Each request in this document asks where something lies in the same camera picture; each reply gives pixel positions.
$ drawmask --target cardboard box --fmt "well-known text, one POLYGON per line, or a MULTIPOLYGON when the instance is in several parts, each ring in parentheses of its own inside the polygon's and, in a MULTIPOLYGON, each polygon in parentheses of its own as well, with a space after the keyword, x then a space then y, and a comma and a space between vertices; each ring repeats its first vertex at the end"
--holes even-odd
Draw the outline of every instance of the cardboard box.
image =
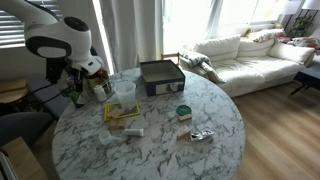
POLYGON ((171 60, 140 63, 148 96, 184 90, 185 75, 171 60))

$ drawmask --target white sofa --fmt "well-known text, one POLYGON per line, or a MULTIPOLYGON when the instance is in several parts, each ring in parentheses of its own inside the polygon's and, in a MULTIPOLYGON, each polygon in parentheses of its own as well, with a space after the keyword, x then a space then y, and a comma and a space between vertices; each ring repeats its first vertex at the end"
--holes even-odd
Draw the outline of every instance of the white sofa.
POLYGON ((313 52, 274 39, 256 43, 238 35, 195 43, 181 53, 180 66, 235 97, 292 81, 308 66, 313 52))

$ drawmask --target white marble tabletop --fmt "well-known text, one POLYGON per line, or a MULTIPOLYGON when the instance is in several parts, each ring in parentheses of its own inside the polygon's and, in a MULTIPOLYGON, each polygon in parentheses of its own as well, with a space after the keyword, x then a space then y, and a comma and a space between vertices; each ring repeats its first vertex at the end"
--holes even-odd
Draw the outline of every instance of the white marble tabletop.
POLYGON ((144 129, 144 137, 123 136, 110 146, 98 134, 107 129, 104 105, 117 102, 113 94, 99 103, 94 97, 80 109, 70 104, 59 119, 53 139, 56 170, 64 179, 231 179, 242 159, 245 130, 233 101, 215 84, 184 71, 184 91, 148 97, 140 69, 112 76, 113 83, 137 84, 140 115, 125 119, 125 127, 144 129), (179 122, 176 108, 188 105, 192 121, 179 122), (215 132, 202 141, 177 141, 178 130, 209 128, 215 132))

